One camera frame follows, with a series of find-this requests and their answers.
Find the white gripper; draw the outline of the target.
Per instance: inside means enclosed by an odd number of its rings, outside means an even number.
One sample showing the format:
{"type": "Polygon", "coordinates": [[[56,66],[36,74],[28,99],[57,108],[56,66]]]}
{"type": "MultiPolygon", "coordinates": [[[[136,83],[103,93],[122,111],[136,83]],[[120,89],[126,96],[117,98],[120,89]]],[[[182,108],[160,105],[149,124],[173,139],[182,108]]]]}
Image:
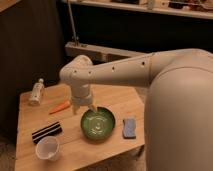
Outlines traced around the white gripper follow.
{"type": "Polygon", "coordinates": [[[89,84],[77,84],[71,86],[71,100],[73,103],[73,115],[77,115],[79,107],[89,106],[90,110],[97,112],[97,106],[93,104],[93,94],[89,84]]]}

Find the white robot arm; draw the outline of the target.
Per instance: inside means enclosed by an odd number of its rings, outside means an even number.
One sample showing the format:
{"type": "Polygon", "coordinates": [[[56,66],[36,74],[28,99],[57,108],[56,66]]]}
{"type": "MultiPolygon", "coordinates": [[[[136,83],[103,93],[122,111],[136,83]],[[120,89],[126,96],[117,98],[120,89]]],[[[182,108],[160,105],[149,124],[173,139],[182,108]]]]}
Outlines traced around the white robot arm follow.
{"type": "Polygon", "coordinates": [[[94,65],[79,55],[60,71],[77,106],[92,84],[146,87],[147,171],[213,171],[213,53],[179,49],[94,65]]]}

